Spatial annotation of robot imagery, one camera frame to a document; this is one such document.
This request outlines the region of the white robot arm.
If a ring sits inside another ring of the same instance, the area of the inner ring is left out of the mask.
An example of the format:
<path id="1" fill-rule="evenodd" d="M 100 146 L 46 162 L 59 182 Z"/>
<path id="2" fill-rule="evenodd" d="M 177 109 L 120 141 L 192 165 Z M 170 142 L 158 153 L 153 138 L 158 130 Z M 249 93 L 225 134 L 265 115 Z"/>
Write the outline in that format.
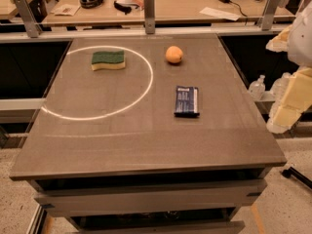
<path id="1" fill-rule="evenodd" d="M 312 2 L 268 42 L 266 49 L 285 52 L 294 66 L 274 83 L 274 102 L 266 123 L 270 133 L 282 134 L 312 106 Z"/>

